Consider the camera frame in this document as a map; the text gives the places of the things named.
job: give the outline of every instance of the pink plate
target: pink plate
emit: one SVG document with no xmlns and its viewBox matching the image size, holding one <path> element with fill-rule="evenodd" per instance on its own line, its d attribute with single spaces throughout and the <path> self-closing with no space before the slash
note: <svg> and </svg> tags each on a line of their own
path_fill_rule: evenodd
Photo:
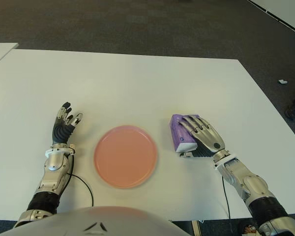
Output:
<svg viewBox="0 0 295 236">
<path fill-rule="evenodd" d="M 144 182 L 153 173 L 156 161 L 157 149 L 152 138 L 131 125 L 108 131 L 94 153 L 97 172 L 116 188 L 132 188 Z"/>
</svg>

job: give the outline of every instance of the black joint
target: black joint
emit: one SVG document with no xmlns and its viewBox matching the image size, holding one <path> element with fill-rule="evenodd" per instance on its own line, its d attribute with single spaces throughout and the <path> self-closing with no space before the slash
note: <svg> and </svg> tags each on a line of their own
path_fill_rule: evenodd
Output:
<svg viewBox="0 0 295 236">
<path fill-rule="evenodd" d="M 256 199 L 248 206 L 248 209 L 258 227 L 267 221 L 288 216 L 282 205 L 274 197 Z"/>
<path fill-rule="evenodd" d="M 71 120 L 73 118 L 73 115 L 69 115 L 68 117 L 67 117 L 67 120 Z"/>
<path fill-rule="evenodd" d="M 67 126 L 57 126 L 55 127 L 53 131 L 53 141 L 54 143 L 64 143 L 66 144 L 68 142 L 68 139 L 70 138 L 73 130 L 73 125 L 67 125 Z"/>
<path fill-rule="evenodd" d="M 215 147 L 215 148 L 220 148 L 221 145 L 219 145 L 218 143 L 215 143 L 215 144 L 214 144 L 214 147 Z"/>
<path fill-rule="evenodd" d="M 29 203 L 27 210 L 44 210 L 56 214 L 59 206 L 60 196 L 51 192 L 36 193 Z"/>
<path fill-rule="evenodd" d="M 196 150 L 192 151 L 194 157 L 211 157 L 214 156 L 214 152 L 211 152 L 204 144 L 197 142 L 198 147 Z"/>
</svg>

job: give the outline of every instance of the black wire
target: black wire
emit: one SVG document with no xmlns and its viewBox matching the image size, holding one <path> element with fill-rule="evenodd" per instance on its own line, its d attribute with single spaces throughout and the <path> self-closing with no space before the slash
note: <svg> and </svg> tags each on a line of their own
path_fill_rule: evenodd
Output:
<svg viewBox="0 0 295 236">
<path fill-rule="evenodd" d="M 222 176 L 222 182 L 223 182 L 224 195 L 225 195 L 225 199 L 226 199 L 226 203 L 227 203 L 228 219 L 230 220 L 230 228 L 231 228 L 231 232 L 233 234 L 233 228 L 232 228 L 232 222 L 231 222 L 231 213 L 230 213 L 230 206 L 228 204 L 228 200 L 227 200 L 227 196 L 226 196 L 226 191 L 225 191 L 225 185 L 224 185 L 224 178 L 223 178 L 223 176 Z"/>
<path fill-rule="evenodd" d="M 73 173 L 73 167 L 74 167 L 74 155 L 72 155 L 71 174 Z M 63 188 L 63 190 L 60 192 L 60 194 L 59 194 L 59 197 L 61 197 L 61 195 L 63 194 L 63 192 L 64 192 L 64 191 L 65 191 L 65 189 L 67 188 L 67 186 L 68 186 L 68 184 L 69 184 L 70 180 L 71 180 L 71 175 L 70 175 L 70 177 L 69 177 L 69 179 L 68 179 L 67 183 L 65 184 L 65 186 L 64 186 L 64 188 Z"/>
<path fill-rule="evenodd" d="M 70 176 L 74 176 L 74 177 L 78 178 L 80 181 L 83 182 L 83 184 L 85 184 L 85 186 L 88 188 L 89 193 L 90 193 L 90 195 L 92 197 L 92 207 L 93 207 L 94 206 L 94 197 L 93 197 L 93 193 L 92 193 L 90 187 L 88 186 L 88 184 L 83 179 L 81 179 L 80 177 L 78 177 L 78 176 L 76 176 L 74 174 L 70 174 L 70 173 L 67 173 L 67 174 L 70 175 Z"/>
</svg>

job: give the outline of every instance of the gray carpet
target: gray carpet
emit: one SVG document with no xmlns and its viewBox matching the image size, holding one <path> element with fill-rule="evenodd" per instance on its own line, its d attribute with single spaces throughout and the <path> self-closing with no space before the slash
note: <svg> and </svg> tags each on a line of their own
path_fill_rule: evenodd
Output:
<svg viewBox="0 0 295 236">
<path fill-rule="evenodd" d="M 238 59 L 295 133 L 284 117 L 295 98 L 295 32 L 246 0 L 0 0 L 0 42 Z"/>
</svg>

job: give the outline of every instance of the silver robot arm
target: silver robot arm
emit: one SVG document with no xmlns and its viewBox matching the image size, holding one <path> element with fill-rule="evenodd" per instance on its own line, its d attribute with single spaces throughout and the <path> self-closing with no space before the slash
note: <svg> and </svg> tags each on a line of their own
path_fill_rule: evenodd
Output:
<svg viewBox="0 0 295 236">
<path fill-rule="evenodd" d="M 198 142 L 200 156 L 213 156 L 214 167 L 236 189 L 264 236 L 295 236 L 295 220 L 290 218 L 267 183 L 252 173 L 235 155 L 225 150 L 216 130 L 204 119 L 185 116 L 180 122 Z"/>
<path fill-rule="evenodd" d="M 75 118 L 72 115 L 67 117 L 71 110 L 70 103 L 66 102 L 57 114 L 53 129 L 53 145 L 45 153 L 47 160 L 44 164 L 44 176 L 27 210 L 21 214 L 14 227 L 57 212 L 60 197 L 71 178 L 67 173 L 70 169 L 73 170 L 74 165 L 74 146 L 68 146 L 67 141 L 83 116 L 79 113 Z"/>
</svg>

